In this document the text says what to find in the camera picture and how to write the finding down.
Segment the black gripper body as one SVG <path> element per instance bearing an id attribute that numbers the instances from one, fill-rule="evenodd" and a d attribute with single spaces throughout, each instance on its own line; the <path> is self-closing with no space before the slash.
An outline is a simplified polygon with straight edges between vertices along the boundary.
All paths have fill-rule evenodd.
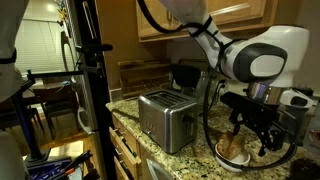
<path id="1" fill-rule="evenodd" d="M 256 133 L 267 131 L 269 133 L 271 144 L 268 150 L 280 150 L 283 147 L 287 129 L 276 121 L 272 121 L 270 116 L 266 115 L 264 119 L 259 120 L 253 113 L 239 112 L 243 118 L 243 124 Z"/>

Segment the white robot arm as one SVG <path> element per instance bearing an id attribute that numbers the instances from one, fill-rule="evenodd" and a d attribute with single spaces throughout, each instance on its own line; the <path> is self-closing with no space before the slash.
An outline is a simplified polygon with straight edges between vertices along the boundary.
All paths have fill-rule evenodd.
<path id="1" fill-rule="evenodd" d="M 312 106 L 308 96 L 292 88 L 294 73 L 306 53 L 309 31 L 277 25 L 248 40 L 230 39 L 219 31 L 203 0 L 160 2 L 204 50 L 211 67 L 248 85 L 245 96 L 229 92 L 221 97 L 232 108 L 234 124 L 245 124 L 255 131 L 264 149 L 279 149 L 283 138 L 269 138 L 269 129 L 278 120 L 275 108 L 280 104 L 298 109 Z"/>

